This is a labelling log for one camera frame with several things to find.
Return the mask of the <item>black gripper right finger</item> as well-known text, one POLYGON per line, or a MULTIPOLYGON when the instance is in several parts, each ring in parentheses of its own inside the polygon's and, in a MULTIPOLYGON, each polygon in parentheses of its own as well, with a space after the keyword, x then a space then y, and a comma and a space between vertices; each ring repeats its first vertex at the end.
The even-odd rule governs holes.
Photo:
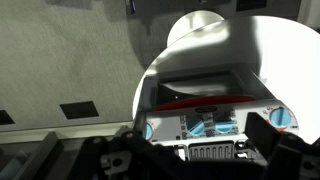
POLYGON ((278 131, 259 114, 249 112, 245 135, 267 160, 263 180, 320 180, 320 146, 278 131))

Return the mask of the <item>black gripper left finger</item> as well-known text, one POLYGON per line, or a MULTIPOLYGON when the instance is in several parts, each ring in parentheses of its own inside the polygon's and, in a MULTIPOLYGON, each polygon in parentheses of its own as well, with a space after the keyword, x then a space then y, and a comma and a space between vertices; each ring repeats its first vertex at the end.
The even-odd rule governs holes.
POLYGON ((247 160, 183 161, 162 145, 152 145, 134 131, 121 135, 132 154, 131 180, 260 180, 264 167, 247 160))

